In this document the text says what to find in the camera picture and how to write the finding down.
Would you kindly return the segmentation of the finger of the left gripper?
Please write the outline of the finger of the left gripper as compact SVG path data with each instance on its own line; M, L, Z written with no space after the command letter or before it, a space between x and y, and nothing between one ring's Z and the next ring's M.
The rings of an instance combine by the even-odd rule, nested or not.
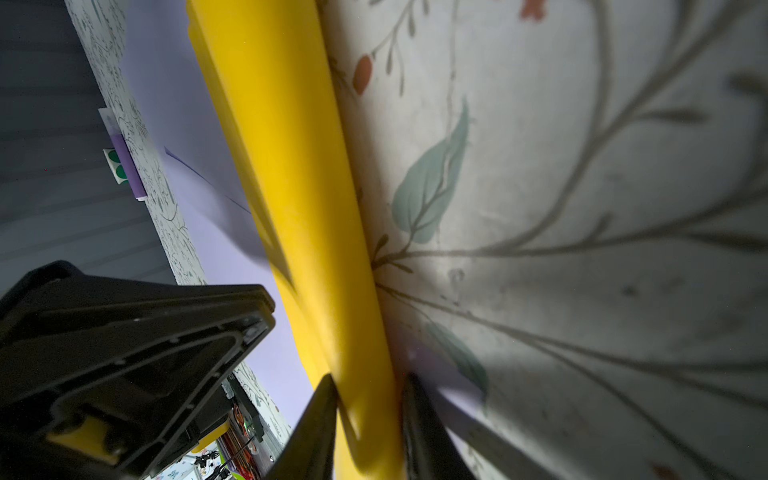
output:
M223 426L224 382L274 328L259 285L89 275L57 261L1 299L1 475L141 479Z

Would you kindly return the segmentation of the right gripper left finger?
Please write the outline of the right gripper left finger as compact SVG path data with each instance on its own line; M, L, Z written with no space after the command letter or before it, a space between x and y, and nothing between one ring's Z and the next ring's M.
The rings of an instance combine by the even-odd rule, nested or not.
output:
M338 391L326 374L266 479L331 480L337 426Z

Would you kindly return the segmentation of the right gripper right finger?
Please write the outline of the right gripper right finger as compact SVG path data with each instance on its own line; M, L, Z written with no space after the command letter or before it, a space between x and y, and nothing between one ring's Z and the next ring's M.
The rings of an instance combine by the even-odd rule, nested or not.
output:
M474 479L414 373L402 390L402 436L408 479Z

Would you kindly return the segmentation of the yellow rectangular paper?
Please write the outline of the yellow rectangular paper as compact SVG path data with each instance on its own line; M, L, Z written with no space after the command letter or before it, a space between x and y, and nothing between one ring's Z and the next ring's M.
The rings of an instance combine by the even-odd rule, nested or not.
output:
M405 475L394 369L312 1L191 1L189 37L310 382L340 395L335 473Z

